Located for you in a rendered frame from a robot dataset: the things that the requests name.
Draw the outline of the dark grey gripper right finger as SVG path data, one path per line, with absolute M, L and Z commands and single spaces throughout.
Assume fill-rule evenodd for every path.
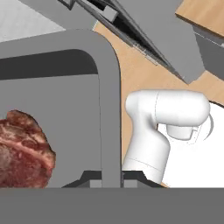
M 142 171 L 122 171 L 123 188 L 163 188 L 162 185 L 148 180 Z

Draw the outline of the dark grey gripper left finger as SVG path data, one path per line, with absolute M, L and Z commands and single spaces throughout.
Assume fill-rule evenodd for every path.
M 101 180 L 101 171 L 84 171 L 80 178 L 72 183 L 64 185 L 64 188 L 89 188 L 91 180 Z

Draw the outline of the grey meat container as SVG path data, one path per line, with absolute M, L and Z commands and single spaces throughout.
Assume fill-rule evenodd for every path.
M 121 187 L 121 73 L 112 45 L 88 30 L 0 43 L 0 120 L 32 116 L 56 163 L 46 187 L 101 171 L 96 187 Z

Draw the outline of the raw red steak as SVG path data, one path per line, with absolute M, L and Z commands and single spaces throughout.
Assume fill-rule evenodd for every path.
M 13 109 L 0 120 L 0 188 L 45 188 L 56 153 L 39 124 Z

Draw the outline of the white rounded object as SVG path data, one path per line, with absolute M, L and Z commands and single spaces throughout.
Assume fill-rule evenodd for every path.
M 124 171 L 170 188 L 224 188 L 224 105 L 201 92 L 150 89 L 130 93 L 125 108 Z

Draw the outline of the grey cupboard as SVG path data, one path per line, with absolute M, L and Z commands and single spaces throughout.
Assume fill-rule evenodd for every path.
M 197 25 L 192 28 L 205 69 L 224 81 L 224 38 Z

